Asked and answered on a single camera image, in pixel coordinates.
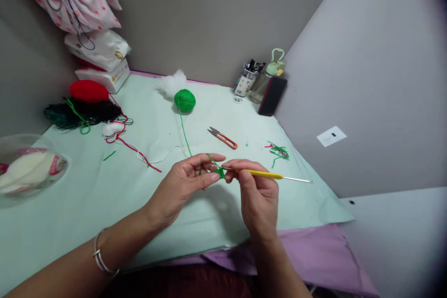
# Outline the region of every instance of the green bottle cap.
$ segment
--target green bottle cap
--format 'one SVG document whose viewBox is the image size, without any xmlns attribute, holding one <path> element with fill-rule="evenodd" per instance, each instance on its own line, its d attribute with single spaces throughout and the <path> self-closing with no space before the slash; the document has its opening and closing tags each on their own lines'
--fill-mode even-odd
<svg viewBox="0 0 447 298">
<path fill-rule="evenodd" d="M 275 51 L 279 51 L 282 53 L 281 57 L 275 61 Z M 284 57 L 284 50 L 280 48 L 275 48 L 271 51 L 271 62 L 267 65 L 267 69 L 265 71 L 270 75 L 276 75 L 279 70 L 284 70 L 285 62 L 281 61 Z"/>
</svg>

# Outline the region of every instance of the green yarn ball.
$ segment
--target green yarn ball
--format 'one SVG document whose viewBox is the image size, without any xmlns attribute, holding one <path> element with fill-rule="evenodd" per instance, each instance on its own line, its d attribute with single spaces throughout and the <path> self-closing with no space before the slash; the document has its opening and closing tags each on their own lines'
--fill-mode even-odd
<svg viewBox="0 0 447 298">
<path fill-rule="evenodd" d="M 181 112 L 188 113 L 192 111 L 196 105 L 196 97 L 187 89 L 177 92 L 174 96 L 174 103 Z"/>
</svg>

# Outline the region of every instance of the hand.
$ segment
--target hand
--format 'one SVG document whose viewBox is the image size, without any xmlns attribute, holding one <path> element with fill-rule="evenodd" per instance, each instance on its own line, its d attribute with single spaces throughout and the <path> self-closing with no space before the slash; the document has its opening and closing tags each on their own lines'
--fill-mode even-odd
<svg viewBox="0 0 447 298">
<path fill-rule="evenodd" d="M 252 176 L 245 169 L 269 171 L 257 162 L 240 159 L 230 160 L 222 166 L 240 170 L 239 173 L 228 170 L 225 180 L 227 183 L 231 183 L 233 178 L 239 181 L 242 218 L 251 238 L 259 242 L 277 238 L 278 183 L 274 179 Z"/>
<path fill-rule="evenodd" d="M 210 154 L 216 161 L 225 160 L 225 156 Z M 177 219 L 189 197 L 197 190 L 202 190 L 217 182 L 217 173 L 205 173 L 214 170 L 207 154 L 199 154 L 175 163 L 142 211 L 146 212 L 156 232 L 170 226 Z"/>
</svg>

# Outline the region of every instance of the purple cloth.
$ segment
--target purple cloth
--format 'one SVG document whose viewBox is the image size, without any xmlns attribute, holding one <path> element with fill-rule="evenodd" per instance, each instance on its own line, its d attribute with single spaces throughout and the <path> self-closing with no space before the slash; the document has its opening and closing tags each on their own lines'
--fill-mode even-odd
<svg viewBox="0 0 447 298">
<path fill-rule="evenodd" d="M 278 232 L 293 267 L 303 281 L 316 286 L 379 297 L 365 269 L 355 258 L 342 230 L 334 223 L 321 227 Z M 211 261 L 244 275 L 257 275 L 248 243 L 164 263 L 201 264 Z"/>
</svg>

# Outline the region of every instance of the bottle handle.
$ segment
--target bottle handle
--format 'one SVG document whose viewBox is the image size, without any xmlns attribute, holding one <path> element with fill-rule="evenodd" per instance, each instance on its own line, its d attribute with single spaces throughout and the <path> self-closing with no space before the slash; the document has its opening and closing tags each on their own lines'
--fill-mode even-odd
<svg viewBox="0 0 447 298">
<path fill-rule="evenodd" d="M 282 58 L 284 57 L 284 50 L 283 50 L 283 49 L 280 49 L 280 48 L 274 48 L 274 49 L 271 51 L 271 61 L 273 61 L 273 60 L 275 59 L 275 51 L 279 51 L 279 52 L 283 53 L 283 54 L 281 55 L 281 57 L 278 59 L 278 61 L 282 60 Z"/>
</svg>

